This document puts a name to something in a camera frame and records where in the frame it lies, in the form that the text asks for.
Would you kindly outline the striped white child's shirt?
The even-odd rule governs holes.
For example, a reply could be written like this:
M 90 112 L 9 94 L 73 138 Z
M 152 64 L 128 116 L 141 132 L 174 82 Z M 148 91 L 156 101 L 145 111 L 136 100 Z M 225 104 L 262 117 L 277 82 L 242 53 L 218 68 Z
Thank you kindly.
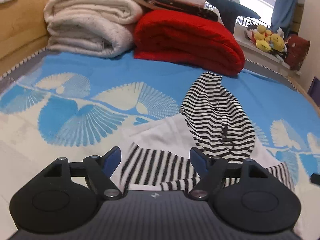
M 239 101 L 221 81 L 221 76 L 203 73 L 178 114 L 123 130 L 121 162 L 112 175 L 121 190 L 189 192 L 200 181 L 191 148 L 231 164 L 252 158 L 289 189 L 295 188 L 287 164 L 268 155 Z

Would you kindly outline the blue and cream bedspread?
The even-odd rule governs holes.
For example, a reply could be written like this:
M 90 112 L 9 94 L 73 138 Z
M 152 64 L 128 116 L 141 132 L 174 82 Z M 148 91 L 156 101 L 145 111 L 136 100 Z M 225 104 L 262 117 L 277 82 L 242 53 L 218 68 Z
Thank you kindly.
M 16 230 L 14 193 L 55 158 L 80 161 L 120 146 L 122 132 L 174 116 L 207 70 L 135 59 L 45 51 L 17 66 L 1 93 L 1 239 Z M 246 61 L 236 77 L 220 74 L 268 155 L 286 163 L 302 204 L 296 232 L 319 237 L 319 115 L 287 77 Z

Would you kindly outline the purple box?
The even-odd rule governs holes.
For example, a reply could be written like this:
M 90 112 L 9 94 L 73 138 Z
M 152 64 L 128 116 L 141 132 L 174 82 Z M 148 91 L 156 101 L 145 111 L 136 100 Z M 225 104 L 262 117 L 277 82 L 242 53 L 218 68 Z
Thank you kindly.
M 320 104 L 320 80 L 315 76 L 308 90 L 310 98 L 319 106 Z

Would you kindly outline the dark red bag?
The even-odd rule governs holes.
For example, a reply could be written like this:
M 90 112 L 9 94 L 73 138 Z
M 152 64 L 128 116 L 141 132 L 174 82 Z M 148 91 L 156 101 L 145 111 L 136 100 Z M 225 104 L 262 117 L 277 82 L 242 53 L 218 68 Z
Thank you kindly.
M 301 66 L 309 52 L 310 41 L 299 37 L 298 35 L 290 35 L 286 41 L 287 55 L 284 62 L 289 65 L 291 70 L 300 71 Z

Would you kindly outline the folded red blanket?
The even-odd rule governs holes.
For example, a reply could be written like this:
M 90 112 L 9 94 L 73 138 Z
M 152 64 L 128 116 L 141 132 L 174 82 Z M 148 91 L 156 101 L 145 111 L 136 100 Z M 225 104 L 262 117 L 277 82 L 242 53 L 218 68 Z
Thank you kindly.
M 244 53 L 221 23 L 172 10 L 145 14 L 134 31 L 137 59 L 189 64 L 227 75 L 245 66 Z

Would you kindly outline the yellow plush toys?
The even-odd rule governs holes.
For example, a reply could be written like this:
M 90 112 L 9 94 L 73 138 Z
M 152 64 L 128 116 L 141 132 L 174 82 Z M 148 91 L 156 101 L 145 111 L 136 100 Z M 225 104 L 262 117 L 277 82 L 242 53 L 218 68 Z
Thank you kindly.
M 273 32 L 262 24 L 250 25 L 245 31 L 245 37 L 260 51 L 272 54 L 281 60 L 284 60 L 287 55 L 284 32 L 281 28 Z

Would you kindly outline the folded cream blanket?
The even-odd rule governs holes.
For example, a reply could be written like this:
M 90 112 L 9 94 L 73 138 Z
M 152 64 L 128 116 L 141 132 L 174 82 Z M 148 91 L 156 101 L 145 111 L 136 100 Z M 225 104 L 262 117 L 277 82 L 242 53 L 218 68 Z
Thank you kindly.
M 133 0 L 49 0 L 43 16 L 50 50 L 111 58 L 132 48 L 143 9 Z

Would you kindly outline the wooden headboard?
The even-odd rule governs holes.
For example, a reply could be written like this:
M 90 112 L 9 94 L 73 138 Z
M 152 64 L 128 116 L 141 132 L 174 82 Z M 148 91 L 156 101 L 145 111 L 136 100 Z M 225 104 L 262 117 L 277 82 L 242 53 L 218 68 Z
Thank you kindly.
M 14 0 L 1 4 L 1 74 L 47 46 L 43 10 L 48 0 Z

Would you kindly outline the dark teal shark plush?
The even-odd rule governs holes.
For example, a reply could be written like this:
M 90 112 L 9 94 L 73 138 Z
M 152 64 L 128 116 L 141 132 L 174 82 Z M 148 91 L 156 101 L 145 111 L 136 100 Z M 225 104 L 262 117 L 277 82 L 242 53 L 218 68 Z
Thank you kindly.
M 260 16 L 256 12 L 232 0 L 207 0 L 207 2 L 219 10 L 224 26 L 232 34 L 234 33 L 235 22 L 238 16 L 260 19 Z

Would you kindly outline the blue curtain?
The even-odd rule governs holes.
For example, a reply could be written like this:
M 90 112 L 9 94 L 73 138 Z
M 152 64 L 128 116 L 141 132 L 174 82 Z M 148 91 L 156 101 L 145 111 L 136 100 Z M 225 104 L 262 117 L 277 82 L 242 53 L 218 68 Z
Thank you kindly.
M 281 28 L 284 35 L 289 33 L 297 1 L 276 0 L 271 18 L 271 29 L 273 32 Z

